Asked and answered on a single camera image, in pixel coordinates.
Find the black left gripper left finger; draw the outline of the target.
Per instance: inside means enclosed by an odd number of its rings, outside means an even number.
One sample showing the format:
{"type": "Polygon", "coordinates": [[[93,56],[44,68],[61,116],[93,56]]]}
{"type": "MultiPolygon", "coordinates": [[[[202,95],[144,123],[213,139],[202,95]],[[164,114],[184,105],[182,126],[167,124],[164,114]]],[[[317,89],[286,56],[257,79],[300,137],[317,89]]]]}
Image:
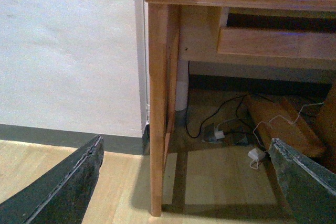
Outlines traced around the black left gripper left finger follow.
{"type": "Polygon", "coordinates": [[[82,223],[103,158],[97,135],[1,203],[1,223],[82,223]]]}

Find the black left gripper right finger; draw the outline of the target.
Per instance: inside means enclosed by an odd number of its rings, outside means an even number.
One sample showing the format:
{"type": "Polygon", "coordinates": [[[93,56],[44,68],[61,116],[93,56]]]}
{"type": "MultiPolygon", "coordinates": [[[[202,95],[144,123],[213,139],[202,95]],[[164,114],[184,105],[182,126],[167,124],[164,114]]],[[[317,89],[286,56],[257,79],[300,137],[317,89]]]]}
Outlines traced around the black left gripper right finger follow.
{"type": "Polygon", "coordinates": [[[335,223],[335,174],[278,138],[268,153],[297,223],[335,223]]]}

